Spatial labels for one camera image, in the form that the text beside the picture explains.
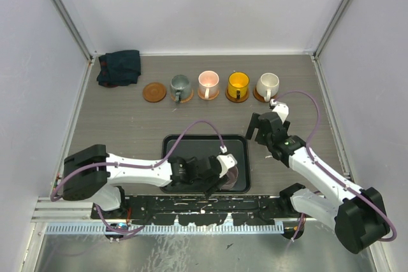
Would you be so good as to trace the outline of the brown wooden coaster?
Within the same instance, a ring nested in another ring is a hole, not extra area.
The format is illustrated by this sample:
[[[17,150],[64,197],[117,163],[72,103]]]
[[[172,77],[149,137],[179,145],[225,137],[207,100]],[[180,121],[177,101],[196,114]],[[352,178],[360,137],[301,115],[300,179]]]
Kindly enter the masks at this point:
[[[142,96],[149,103],[158,103],[166,97],[166,87],[159,82],[152,82],[143,88]]]
[[[247,91],[247,93],[245,94],[244,97],[241,97],[240,99],[238,99],[238,98],[232,97],[232,96],[228,93],[228,90],[226,89],[226,90],[225,90],[225,96],[226,96],[226,98],[227,98],[229,101],[231,101],[232,103],[242,103],[242,102],[245,102],[245,101],[249,98],[250,94],[249,94],[249,91]]]
[[[258,94],[256,88],[253,88],[252,94],[253,94],[254,98],[257,101],[261,102],[261,103],[269,103],[270,102],[270,101],[265,101],[264,97]]]

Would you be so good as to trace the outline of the cream ceramic mug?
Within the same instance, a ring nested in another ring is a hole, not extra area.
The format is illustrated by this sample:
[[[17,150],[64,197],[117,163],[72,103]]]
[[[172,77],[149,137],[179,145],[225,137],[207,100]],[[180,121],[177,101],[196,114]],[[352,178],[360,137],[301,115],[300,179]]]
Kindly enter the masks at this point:
[[[278,94],[280,86],[279,77],[273,73],[264,73],[258,79],[256,92],[264,102],[269,102],[271,98]]]

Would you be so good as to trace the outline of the yellow ceramic mug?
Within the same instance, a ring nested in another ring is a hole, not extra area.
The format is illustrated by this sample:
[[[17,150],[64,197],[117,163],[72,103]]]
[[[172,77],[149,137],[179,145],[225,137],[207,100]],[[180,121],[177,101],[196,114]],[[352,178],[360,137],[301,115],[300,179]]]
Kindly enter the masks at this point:
[[[244,97],[249,88],[249,77],[243,72],[232,73],[228,78],[228,93],[235,98]]]

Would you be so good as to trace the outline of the woven rattan coaster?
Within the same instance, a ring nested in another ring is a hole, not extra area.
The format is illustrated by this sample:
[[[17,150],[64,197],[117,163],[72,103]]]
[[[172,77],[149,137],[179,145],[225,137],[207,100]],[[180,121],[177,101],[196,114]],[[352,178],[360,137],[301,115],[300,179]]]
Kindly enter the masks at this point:
[[[198,96],[205,101],[214,100],[219,95],[219,91],[211,91],[210,89],[205,89],[204,91],[198,91]]]
[[[194,90],[192,89],[189,96],[187,98],[185,98],[185,99],[180,98],[179,100],[176,100],[176,96],[174,96],[173,94],[171,94],[170,97],[175,103],[186,103],[186,102],[190,101],[193,98],[193,96],[194,96]]]

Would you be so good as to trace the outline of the mauve ceramic mug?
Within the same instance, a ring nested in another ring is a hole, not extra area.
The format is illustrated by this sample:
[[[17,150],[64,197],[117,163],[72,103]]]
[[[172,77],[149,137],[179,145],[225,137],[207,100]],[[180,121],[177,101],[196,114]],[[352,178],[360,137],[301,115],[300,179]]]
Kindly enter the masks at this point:
[[[238,180],[238,168],[235,166],[230,168],[226,173],[227,182],[221,187],[221,190],[231,190]]]

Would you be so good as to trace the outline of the pink ceramic mug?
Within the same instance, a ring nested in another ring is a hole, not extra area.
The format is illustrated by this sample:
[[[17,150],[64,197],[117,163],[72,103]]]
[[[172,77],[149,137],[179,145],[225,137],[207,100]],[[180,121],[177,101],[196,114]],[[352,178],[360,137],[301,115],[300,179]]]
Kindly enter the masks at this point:
[[[215,71],[203,71],[198,77],[198,91],[219,91],[219,75]]]

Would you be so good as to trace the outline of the grey ceramic mug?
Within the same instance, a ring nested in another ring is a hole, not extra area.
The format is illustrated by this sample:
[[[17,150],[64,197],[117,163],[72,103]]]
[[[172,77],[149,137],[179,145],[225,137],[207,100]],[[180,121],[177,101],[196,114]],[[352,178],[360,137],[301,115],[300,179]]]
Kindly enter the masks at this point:
[[[191,90],[191,82],[185,75],[176,75],[170,81],[170,94],[176,96],[176,100],[187,98]]]

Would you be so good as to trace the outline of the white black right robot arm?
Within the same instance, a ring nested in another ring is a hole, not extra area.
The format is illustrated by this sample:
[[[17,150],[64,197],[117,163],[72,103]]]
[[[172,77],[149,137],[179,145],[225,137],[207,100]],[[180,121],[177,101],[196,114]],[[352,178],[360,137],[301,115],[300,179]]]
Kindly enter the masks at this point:
[[[390,233],[382,195],[363,189],[320,161],[298,136],[290,136],[290,123],[274,111],[253,113],[246,139],[267,147],[272,157],[299,173],[321,195],[298,183],[282,190],[280,211],[287,217],[304,213],[331,228],[340,243],[357,254]]]

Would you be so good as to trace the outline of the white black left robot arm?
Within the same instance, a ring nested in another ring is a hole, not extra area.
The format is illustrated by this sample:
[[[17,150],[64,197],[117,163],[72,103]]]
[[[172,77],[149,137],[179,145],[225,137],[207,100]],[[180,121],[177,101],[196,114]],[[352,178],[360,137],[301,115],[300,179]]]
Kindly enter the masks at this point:
[[[122,191],[126,184],[153,185],[172,194],[209,196],[228,181],[227,173],[236,164],[231,154],[141,160],[109,154],[105,145],[93,145],[65,158],[62,198],[90,200],[112,218],[122,218],[128,210]]]

